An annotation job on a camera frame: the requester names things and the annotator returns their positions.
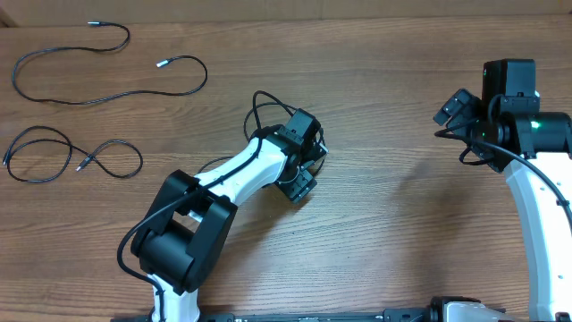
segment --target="wooden table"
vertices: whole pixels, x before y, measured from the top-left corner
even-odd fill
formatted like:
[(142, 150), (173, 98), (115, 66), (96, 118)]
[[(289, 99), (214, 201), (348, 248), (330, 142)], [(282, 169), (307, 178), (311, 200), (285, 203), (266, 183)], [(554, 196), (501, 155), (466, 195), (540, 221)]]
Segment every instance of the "wooden table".
[[(525, 316), (528, 273), (514, 201), (501, 174), (461, 165), (462, 144), (438, 140), (432, 117), (457, 89), (481, 91), (484, 62), (534, 58), (543, 111), (572, 113), (572, 17), (520, 16), (130, 26), (121, 53), (68, 52), (26, 64), (33, 97), (88, 99), (131, 89), (183, 91), (200, 67), (154, 63), (197, 55), (209, 70), (189, 97), (138, 95), (96, 106), (29, 102), (9, 82), (16, 59), (55, 46), (110, 47), (121, 30), (0, 30), (0, 147), (41, 124), (91, 150), (111, 138), (144, 155), (117, 180), (83, 159), (46, 184), (0, 172), (0, 319), (106, 321), (145, 314), (151, 289), (125, 275), (115, 250), (146, 213), (164, 178), (195, 173), (246, 142), (257, 89), (305, 108), (325, 128), (331, 155), (301, 205), (275, 189), (240, 208), (200, 305), (235, 313), (377, 311), (424, 306), (434, 295), (476, 297)], [(264, 124), (282, 123), (278, 108)], [(50, 133), (31, 138), (53, 137)], [(64, 146), (16, 157), (20, 174), (50, 174)], [(129, 172), (137, 158), (109, 148), (103, 162)], [(138, 266), (130, 254), (127, 263)]]

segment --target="wooden surface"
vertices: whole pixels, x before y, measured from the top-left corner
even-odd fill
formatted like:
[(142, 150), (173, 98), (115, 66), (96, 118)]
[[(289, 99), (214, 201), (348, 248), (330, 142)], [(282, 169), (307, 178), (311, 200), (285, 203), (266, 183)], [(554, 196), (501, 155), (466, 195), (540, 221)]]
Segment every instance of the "wooden surface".
[(566, 14), (572, 0), (0, 0), (9, 26)]
[[(140, 95), (88, 107), (32, 103), (8, 81), (19, 56), (54, 46), (110, 47), (123, 34), (0, 30), (0, 147), (43, 124), (88, 150), (125, 139), (145, 158), (129, 180), (94, 165), (74, 172), (78, 154), (47, 184), (0, 172), (0, 319), (106, 321), (146, 313), (150, 287), (117, 267), (117, 244), (169, 173), (193, 174), (245, 147), (242, 120), (257, 89), (317, 116), (331, 155), (301, 205), (274, 187), (243, 204), (200, 289), (201, 306), (257, 314), (377, 311), (455, 294), (526, 315), (526, 257), (503, 176), (462, 166), (462, 144), (436, 139), (432, 117), (461, 87), (479, 95), (482, 64), (505, 57), (534, 58), (543, 111), (572, 113), (572, 16), (160, 24), (131, 31), (118, 54), (34, 59), (21, 71), (21, 88), (68, 99), (183, 91), (200, 82), (198, 66), (181, 61), (159, 70), (154, 63), (188, 54), (208, 66), (205, 88), (190, 97)], [(262, 118), (286, 121), (272, 108)], [(47, 174), (64, 154), (63, 147), (30, 147), (14, 167)], [(137, 164), (121, 148), (100, 158), (117, 171)]]

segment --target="wall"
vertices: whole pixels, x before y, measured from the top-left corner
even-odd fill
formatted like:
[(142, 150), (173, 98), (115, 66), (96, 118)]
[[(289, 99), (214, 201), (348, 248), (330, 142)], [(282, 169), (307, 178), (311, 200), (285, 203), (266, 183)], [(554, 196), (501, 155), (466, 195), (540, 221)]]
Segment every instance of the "wall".
[(558, 14), (572, 0), (0, 0), (9, 26)]

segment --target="white arm segment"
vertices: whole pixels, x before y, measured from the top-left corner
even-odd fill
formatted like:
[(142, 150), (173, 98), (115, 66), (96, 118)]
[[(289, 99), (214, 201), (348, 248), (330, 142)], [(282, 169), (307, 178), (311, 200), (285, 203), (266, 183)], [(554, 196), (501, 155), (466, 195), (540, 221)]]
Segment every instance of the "white arm segment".
[[(566, 153), (538, 153), (532, 164), (572, 199), (572, 160)], [(572, 232), (556, 196), (518, 161), (504, 169), (517, 203), (530, 278), (529, 316), (554, 321), (557, 312), (572, 314)]]
[[(252, 139), (242, 152), (226, 163), (207, 173), (197, 174), (195, 177), (200, 179), (201, 185), (206, 185), (218, 179), (221, 175), (229, 173), (237, 166), (242, 165), (255, 153), (258, 140), (259, 138)], [(287, 157), (281, 152), (280, 148), (268, 140), (263, 140), (257, 158), (223, 183), (211, 188), (210, 191), (218, 196), (225, 195), (229, 197), (232, 203), (239, 206), (258, 189), (278, 180), (286, 165), (286, 159)], [(189, 216), (199, 222), (203, 220), (202, 216), (192, 211), (189, 213)], [(198, 317), (200, 316), (197, 305), (198, 290), (193, 293), (184, 292), (179, 296), (172, 290), (172, 286), (163, 281), (159, 276), (148, 276), (159, 282), (163, 287), (164, 317), (167, 322), (198, 321)], [(153, 293), (156, 294), (156, 291), (157, 289), (154, 287)], [(153, 322), (159, 322), (159, 305), (159, 296), (155, 295), (156, 309), (153, 312)]]

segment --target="silver connector tip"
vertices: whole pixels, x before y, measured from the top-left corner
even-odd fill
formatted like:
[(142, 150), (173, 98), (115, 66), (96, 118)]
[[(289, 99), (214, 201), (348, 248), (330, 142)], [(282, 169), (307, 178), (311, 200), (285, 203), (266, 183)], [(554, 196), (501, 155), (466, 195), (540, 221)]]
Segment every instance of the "silver connector tip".
[(163, 61), (157, 63), (157, 67), (158, 67), (158, 68), (161, 68), (161, 67), (167, 65), (168, 63), (169, 63), (169, 61), (165, 59), (165, 60), (163, 60)]

